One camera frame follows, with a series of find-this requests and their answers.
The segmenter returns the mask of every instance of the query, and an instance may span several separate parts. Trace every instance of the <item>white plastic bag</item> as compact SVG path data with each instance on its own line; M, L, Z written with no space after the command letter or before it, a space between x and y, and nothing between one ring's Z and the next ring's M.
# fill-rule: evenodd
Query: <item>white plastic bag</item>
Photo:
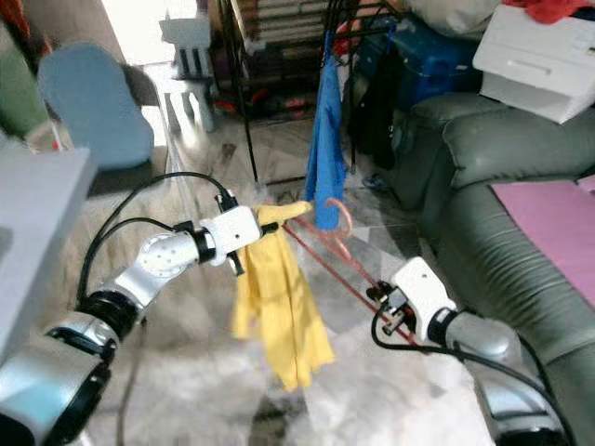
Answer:
M500 0L403 0L440 34L481 40Z

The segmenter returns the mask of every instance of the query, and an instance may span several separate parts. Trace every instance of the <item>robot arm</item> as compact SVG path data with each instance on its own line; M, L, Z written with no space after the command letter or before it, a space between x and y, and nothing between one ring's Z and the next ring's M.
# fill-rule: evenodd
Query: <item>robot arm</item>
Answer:
M378 299L392 318L383 327L386 334L404 323L420 345L438 344L481 356L543 387L517 334L503 322L456 311L444 285L421 257L394 273L386 291ZM534 388L485 365L464 364L475 380L483 416L498 446L568 444L560 419Z
M262 236L245 206L235 206L201 225L197 231L188 228L150 238L129 268L2 365L3 444L58 445L74 440L110 380L116 350L160 290L195 263L216 266L228 258L241 273L235 251Z

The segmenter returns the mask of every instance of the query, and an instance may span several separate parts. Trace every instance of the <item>wall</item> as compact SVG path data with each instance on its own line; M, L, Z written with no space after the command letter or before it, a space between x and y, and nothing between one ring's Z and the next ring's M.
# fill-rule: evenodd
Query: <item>wall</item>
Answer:
M122 49L101 0L22 0L32 26L52 42L95 42L119 60Z

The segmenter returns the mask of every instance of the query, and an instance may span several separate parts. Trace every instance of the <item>blue cloth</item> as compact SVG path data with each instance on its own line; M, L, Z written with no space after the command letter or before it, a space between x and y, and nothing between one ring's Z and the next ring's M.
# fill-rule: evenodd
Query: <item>blue cloth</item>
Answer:
M101 170L148 161L154 145L118 62L91 43L45 56L37 81L42 96L66 125L76 147L88 147Z
M306 200L315 201L316 227L320 230L333 230L338 224L338 209L326 207L326 200L331 197L340 200L343 196L347 169L340 147L340 124L337 62L333 56L327 56L318 89L306 175Z

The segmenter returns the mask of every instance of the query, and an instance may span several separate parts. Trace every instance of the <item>green leather sofa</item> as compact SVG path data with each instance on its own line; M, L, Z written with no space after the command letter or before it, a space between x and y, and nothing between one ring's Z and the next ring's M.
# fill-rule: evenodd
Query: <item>green leather sofa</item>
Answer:
M578 444L595 445L595 311L489 187L588 173L595 110L556 125L451 94L415 106L402 130L388 180L402 205L417 212L454 298L518 330L543 362Z

